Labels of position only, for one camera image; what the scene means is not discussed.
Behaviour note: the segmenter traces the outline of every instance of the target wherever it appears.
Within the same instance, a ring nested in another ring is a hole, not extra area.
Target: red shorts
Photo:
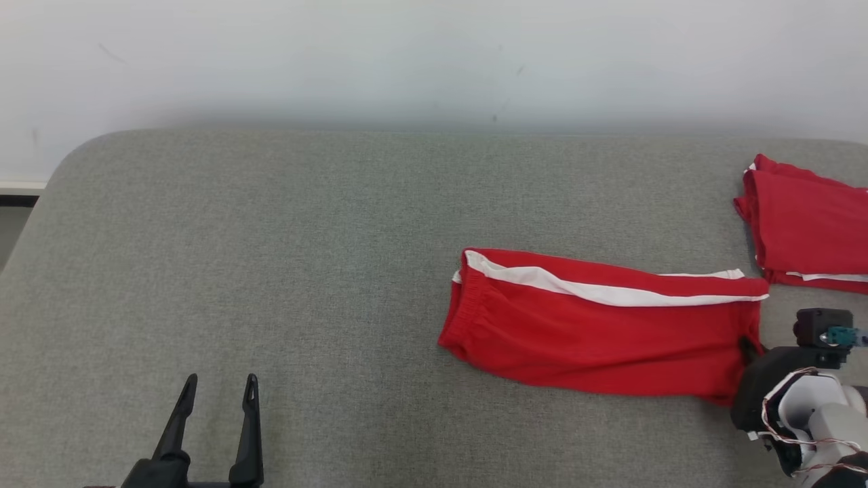
[[[868,189],[757,155],[735,208],[772,283],[868,293]]]
[[[739,270],[658,275],[501,249],[465,249],[438,341],[535,386],[696,395],[730,405],[760,346],[768,283]]]

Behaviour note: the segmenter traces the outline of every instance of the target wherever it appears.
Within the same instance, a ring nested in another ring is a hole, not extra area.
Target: folded red shorts
[[[739,270],[650,274],[502,249],[465,249],[438,341],[535,386],[696,395],[728,406],[760,349],[768,283]]]
[[[735,208],[771,283],[868,293],[868,189],[757,155]]]

